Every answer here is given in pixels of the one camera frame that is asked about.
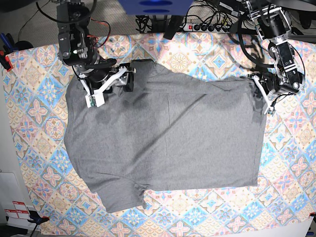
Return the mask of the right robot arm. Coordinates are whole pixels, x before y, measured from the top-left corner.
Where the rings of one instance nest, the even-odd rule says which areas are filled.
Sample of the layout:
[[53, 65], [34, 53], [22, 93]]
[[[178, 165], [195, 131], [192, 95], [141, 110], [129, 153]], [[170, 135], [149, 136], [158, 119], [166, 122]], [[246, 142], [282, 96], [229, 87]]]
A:
[[100, 55], [97, 38], [88, 29], [92, 10], [80, 0], [61, 0], [57, 6], [58, 57], [74, 73], [66, 92], [68, 107], [100, 107], [112, 93], [133, 100], [144, 92], [152, 59], [117, 63]]

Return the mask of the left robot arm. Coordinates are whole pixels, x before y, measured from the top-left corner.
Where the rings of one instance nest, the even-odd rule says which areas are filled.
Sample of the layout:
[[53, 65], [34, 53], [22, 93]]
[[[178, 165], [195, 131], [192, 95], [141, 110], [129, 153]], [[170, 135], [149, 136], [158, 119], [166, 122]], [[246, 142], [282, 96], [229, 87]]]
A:
[[305, 72], [300, 72], [295, 63], [295, 48], [287, 40], [290, 24], [280, 6], [266, 0], [244, 0], [245, 18], [249, 18], [261, 40], [269, 40], [268, 52], [273, 64], [258, 63], [246, 53], [246, 57], [262, 68], [273, 68], [275, 74], [263, 72], [250, 77], [263, 95], [267, 108], [265, 114], [274, 114], [275, 105], [281, 96], [297, 94], [305, 83]]

